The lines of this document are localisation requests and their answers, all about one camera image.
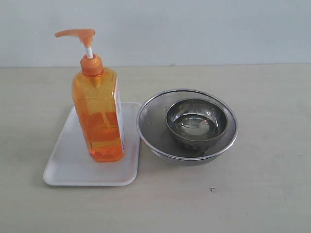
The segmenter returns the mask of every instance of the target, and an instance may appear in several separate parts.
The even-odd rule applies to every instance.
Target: orange bottle
[[[75,36],[86,48],[81,72],[72,83],[72,98],[86,140],[89,154],[96,162],[112,162],[123,157],[124,132],[119,87],[115,71],[105,68],[94,54],[93,29],[58,32],[56,37]]]

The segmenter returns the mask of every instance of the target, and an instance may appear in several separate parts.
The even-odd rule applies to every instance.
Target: white tray
[[[122,102],[125,152],[117,162],[97,163],[89,155],[73,107],[43,173],[45,183],[57,186],[124,186],[136,177],[140,137],[136,116],[140,104]]]

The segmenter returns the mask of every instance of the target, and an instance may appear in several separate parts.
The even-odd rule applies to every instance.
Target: metal bowl
[[[166,127],[166,113],[177,101],[189,98],[208,100],[219,106],[227,117],[223,137],[213,147],[204,150],[187,150],[179,146]],[[206,164],[228,150],[238,135],[238,123],[232,110],[220,99],[197,90],[175,89],[161,92],[140,108],[137,129],[146,145],[160,158],[180,166]]]
[[[215,103],[205,99],[184,99],[166,113],[170,135],[183,147],[203,150],[214,146],[224,135],[227,117]]]

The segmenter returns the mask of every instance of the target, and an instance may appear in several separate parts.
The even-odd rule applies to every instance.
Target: beige table surface
[[[72,106],[79,68],[0,69],[1,233],[311,232],[311,65],[122,67],[122,101],[172,88],[234,110],[235,144],[175,167],[140,146],[125,187],[50,187],[43,170]]]

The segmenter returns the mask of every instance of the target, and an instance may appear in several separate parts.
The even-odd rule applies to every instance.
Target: white pump stem
[[[93,58],[93,52],[92,52],[92,48],[91,47],[89,47],[89,48],[86,47],[86,56],[87,56],[88,59]]]

